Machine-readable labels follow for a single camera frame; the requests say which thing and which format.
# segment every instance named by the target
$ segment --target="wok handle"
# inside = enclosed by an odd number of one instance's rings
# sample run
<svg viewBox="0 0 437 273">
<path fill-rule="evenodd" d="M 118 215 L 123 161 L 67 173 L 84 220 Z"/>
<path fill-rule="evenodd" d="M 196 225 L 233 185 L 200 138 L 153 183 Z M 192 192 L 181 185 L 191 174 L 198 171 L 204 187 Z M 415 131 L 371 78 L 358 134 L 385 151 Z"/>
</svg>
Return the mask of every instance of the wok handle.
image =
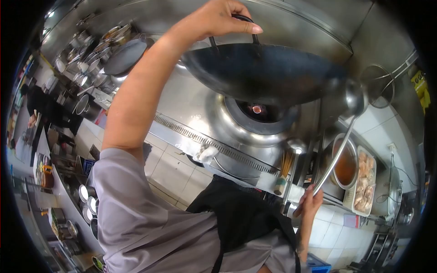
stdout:
<svg viewBox="0 0 437 273">
<path fill-rule="evenodd" d="M 253 23 L 252 19 L 250 19 L 249 17 L 244 16 L 244 15 L 232 14 L 232 17 L 239 19 L 239 20 L 242 20 L 242 21 L 247 21 L 247 22 Z M 260 41 L 258 40 L 258 35 L 252 34 L 252 39 L 253 39 L 254 44 L 256 44 L 256 45 L 260 44 Z M 209 37 L 209 42 L 211 43 L 211 47 L 213 47 L 216 51 L 219 51 L 219 48 L 217 47 L 213 36 Z"/>
</svg>

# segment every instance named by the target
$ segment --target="cook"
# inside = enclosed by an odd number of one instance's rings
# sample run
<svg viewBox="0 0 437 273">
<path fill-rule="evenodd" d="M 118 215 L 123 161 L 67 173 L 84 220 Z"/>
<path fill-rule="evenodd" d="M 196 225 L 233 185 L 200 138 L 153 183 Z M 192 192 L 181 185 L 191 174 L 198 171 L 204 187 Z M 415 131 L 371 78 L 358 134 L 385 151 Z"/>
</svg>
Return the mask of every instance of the cook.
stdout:
<svg viewBox="0 0 437 273">
<path fill-rule="evenodd" d="M 109 272 L 309 272 L 309 237 L 323 193 L 301 199 L 301 227 L 232 182 L 211 184 L 187 211 L 154 195 L 142 145 L 162 89 L 182 53 L 196 41 L 231 32 L 259 34 L 235 0 L 212 0 L 168 30 L 122 84 L 108 114 L 93 178 L 100 204 L 98 239 Z"/>
<path fill-rule="evenodd" d="M 29 88 L 28 85 L 24 84 L 20 93 L 22 97 L 27 98 L 26 107 L 30 115 L 28 128 L 35 126 L 37 114 L 41 113 L 42 118 L 49 123 L 61 128 L 69 128 L 73 134 L 77 133 L 79 116 L 66 110 L 49 94 L 44 93 L 41 87 L 34 85 Z"/>
</svg>

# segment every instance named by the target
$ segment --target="black apron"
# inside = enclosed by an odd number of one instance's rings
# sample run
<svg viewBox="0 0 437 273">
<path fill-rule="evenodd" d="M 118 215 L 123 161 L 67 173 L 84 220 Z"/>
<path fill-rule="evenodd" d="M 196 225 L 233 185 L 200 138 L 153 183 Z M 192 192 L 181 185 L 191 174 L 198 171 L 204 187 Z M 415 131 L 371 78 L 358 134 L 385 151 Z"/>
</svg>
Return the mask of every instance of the black apron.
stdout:
<svg viewBox="0 0 437 273">
<path fill-rule="evenodd" d="M 296 253 L 296 235 L 291 219 L 274 210 L 258 196 L 243 192 L 232 181 L 214 175 L 211 183 L 187 208 L 188 212 L 213 211 L 217 217 L 220 253 L 212 273 L 218 273 L 224 253 L 233 251 L 244 243 L 279 229 L 295 252 L 296 273 L 300 261 Z"/>
</svg>

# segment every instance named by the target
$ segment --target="fingernail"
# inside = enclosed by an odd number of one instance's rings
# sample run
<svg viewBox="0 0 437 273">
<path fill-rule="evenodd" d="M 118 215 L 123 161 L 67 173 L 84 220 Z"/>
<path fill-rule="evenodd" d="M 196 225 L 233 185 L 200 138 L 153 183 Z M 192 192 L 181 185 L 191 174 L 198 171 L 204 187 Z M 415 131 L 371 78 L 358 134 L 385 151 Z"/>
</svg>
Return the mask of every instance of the fingernail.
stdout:
<svg viewBox="0 0 437 273">
<path fill-rule="evenodd" d="M 254 25 L 252 27 L 252 34 L 260 34 L 263 33 L 263 29 L 259 25 Z"/>
</svg>

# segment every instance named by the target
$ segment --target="black wok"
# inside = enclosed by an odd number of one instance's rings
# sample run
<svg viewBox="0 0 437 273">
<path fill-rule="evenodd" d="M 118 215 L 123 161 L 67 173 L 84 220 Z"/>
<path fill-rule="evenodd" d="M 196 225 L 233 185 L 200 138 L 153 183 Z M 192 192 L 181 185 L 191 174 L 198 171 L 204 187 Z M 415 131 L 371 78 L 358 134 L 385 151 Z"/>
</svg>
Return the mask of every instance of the black wok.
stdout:
<svg viewBox="0 0 437 273">
<path fill-rule="evenodd" d="M 233 17 L 253 22 L 243 15 Z M 324 96 L 323 84 L 346 77 L 339 65 L 297 49 L 253 43 L 216 45 L 185 52 L 188 71 L 213 91 L 251 103 L 292 106 Z"/>
</svg>

